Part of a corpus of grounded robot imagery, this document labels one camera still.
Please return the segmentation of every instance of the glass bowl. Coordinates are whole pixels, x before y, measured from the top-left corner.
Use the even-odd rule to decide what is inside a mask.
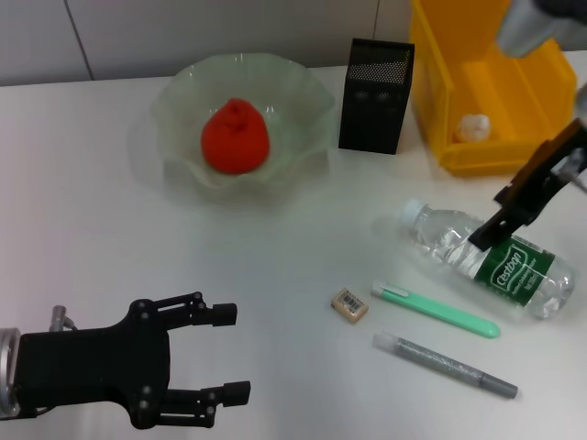
[[[268,158],[248,173],[218,172],[202,154],[202,129],[230,98],[249,101],[269,133]],[[277,185],[301,162],[335,145],[334,97],[306,67],[268,53],[216,55],[197,62],[175,75],[151,110],[160,154],[184,162],[207,188],[244,181]]]

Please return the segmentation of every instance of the yellow plastic bin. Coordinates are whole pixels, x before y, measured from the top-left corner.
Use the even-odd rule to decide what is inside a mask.
[[[517,171],[572,116],[576,77],[554,41],[527,57],[495,44],[508,0],[412,0],[412,103],[440,165],[459,176]],[[459,142],[465,115],[487,115],[492,134]]]

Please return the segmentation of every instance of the white table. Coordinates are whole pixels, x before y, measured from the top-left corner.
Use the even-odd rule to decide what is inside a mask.
[[[570,60],[587,80],[587,54]],[[339,105],[344,69],[315,73]],[[114,403],[58,408],[0,423],[0,438],[584,438],[585,281],[557,320],[518,319],[491,294],[427,276],[382,227],[394,226],[390,217],[411,197],[487,217],[506,178],[460,180],[440,170],[408,108],[396,156],[335,149],[328,171],[310,170],[264,203],[177,197],[144,122],[168,81],[0,89],[0,325],[45,331],[51,306],[62,303],[79,327],[106,326],[137,298],[200,290],[208,303],[237,303],[238,324],[173,331],[171,386],[250,380],[249,405],[220,407],[212,430],[146,432]],[[584,272],[583,204],[567,188],[521,233]],[[484,339],[369,298],[377,278],[492,319],[502,336]],[[329,308],[343,286],[371,305],[356,325]],[[506,401],[379,352],[371,337],[382,329],[520,393]]]

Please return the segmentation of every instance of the red fruit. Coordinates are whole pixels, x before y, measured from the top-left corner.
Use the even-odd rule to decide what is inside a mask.
[[[201,140],[206,162],[227,174],[253,171],[269,155],[263,116],[242,99],[228,100],[206,123]]]

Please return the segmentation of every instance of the gray marker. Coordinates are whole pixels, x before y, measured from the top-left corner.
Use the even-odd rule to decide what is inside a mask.
[[[400,358],[409,359],[417,364],[435,369],[474,387],[494,392],[507,399],[513,399],[517,394],[516,385],[483,373],[479,369],[461,364],[450,357],[442,356],[435,351],[406,341],[401,337],[381,332],[373,336],[373,346]]]

